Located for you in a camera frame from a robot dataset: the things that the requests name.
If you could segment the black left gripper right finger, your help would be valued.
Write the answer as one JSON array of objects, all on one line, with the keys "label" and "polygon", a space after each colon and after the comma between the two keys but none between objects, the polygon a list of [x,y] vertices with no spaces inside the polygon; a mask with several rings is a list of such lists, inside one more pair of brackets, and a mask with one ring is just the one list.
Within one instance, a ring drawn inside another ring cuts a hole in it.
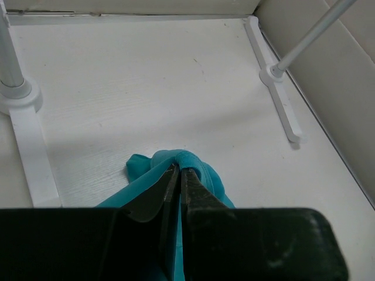
[{"label": "black left gripper right finger", "polygon": [[182,170],[181,216],[183,272],[186,280],[230,280],[233,253],[233,213],[199,180],[196,172]]}]

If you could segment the teal t shirt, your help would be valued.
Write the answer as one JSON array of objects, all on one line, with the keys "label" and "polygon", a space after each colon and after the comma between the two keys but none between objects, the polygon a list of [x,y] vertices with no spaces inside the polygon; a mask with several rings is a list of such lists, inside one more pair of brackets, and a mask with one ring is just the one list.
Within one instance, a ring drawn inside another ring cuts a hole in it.
[{"label": "teal t shirt", "polygon": [[118,208],[105,280],[184,280],[180,173],[192,169],[221,205],[233,208],[217,172],[187,150],[134,154],[128,185],[98,204]]}]

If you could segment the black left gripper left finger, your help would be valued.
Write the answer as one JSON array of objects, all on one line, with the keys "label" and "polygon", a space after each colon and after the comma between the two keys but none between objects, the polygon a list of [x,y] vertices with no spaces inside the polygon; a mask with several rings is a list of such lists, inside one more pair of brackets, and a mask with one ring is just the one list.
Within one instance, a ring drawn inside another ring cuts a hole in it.
[{"label": "black left gripper left finger", "polygon": [[179,213],[179,166],[121,209],[127,266],[138,280],[173,280]]}]

